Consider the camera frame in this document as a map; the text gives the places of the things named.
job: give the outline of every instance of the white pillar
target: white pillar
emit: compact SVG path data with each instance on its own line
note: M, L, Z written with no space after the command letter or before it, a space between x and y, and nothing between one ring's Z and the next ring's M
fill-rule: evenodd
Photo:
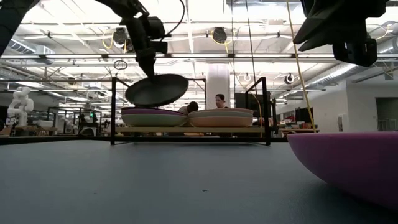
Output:
M231 107L228 64L209 64L206 79L206 109L216 108L217 94L224 94L225 106Z

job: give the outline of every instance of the ductwork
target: ductwork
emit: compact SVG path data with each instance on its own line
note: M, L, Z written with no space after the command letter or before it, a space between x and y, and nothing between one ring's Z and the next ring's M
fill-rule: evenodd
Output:
M22 54L38 54L38 55L48 55L55 54L55 52L44 45L37 45L26 42L24 40L19 40L12 38L8 43L8 47L16 50ZM54 63L54 60L49 59L34 59L36 62L45 63L50 65Z
M390 40L383 42L377 47L377 49L380 54L398 53L398 37L394 37ZM386 66L386 64L382 62L376 62L375 65L380 67ZM350 63L342 63L309 80L307 82L307 87L310 88L314 85L327 85L330 83L337 83L340 80L344 80L345 78L363 72L367 69L369 69L369 67L362 67Z

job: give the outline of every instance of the ceiling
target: ceiling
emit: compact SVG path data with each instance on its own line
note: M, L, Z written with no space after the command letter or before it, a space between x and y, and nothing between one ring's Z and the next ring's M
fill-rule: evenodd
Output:
M290 2L292 27L296 33L304 22L305 16L300 1ZM166 31L173 29L181 19L182 5L178 0L141 0L141 3L152 16L157 16L162 20ZM262 1L261 4L250 4L247 9L244 4L235 4L231 8L230 5L225 4L224 0L185 0L185 4L187 13L183 22L172 33L172 37L165 40L169 43L169 53L294 53L289 15L284 1ZM397 7L388 7L382 17L368 19L367 28L370 35L379 39L379 42L395 36L396 25L386 27L384 24L387 21L394 21L397 14ZM110 8L94 0L41 0L26 14L14 39L28 46L46 46L55 54L123 54L124 47L117 47L112 42L115 29L123 27L119 25L120 20L121 18ZM224 27L229 44L217 44L211 38L211 32L215 27ZM331 53L332 49L329 45L306 52L306 54ZM7 49L4 54L21 53ZM121 71L114 69L115 60L56 59L50 64L33 60L3 60L3 62L22 67L38 74L39 77L51 74L50 77L53 79L75 77L100 80L109 79L117 74L119 78L134 83L145 77L134 59L125 59L129 66ZM208 72L208 64L214 62L214 60L194 58L159 58L155 72L177 73L187 78L204 78ZM243 91L246 86L251 86L254 81L253 73L256 78L266 77L269 88L291 88L292 86L285 86L284 77L289 73L298 76L297 64L294 60L256 60L253 63L247 58L237 58L234 64L231 61L228 62L231 68L235 68L234 72L230 69L231 89ZM338 63L333 59L302 60L299 65L304 80L310 80ZM98 82L103 88L111 88L110 83ZM64 88L78 88L78 84L70 86L63 83L62 85ZM118 85L118 88L125 88L125 86ZM203 86L191 82L187 94L174 107L178 108L187 100L204 98L201 88Z

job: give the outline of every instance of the person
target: person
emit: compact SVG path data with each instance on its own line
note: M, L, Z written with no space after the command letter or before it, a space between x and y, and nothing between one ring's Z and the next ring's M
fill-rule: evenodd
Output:
M189 113L197 111L197 110L199 110L198 103L195 101L192 101L191 103L189 103L189 105L181 107L178 110L178 112L188 115Z
M216 106L217 108L228 108L225 106L225 96L223 94L216 95Z

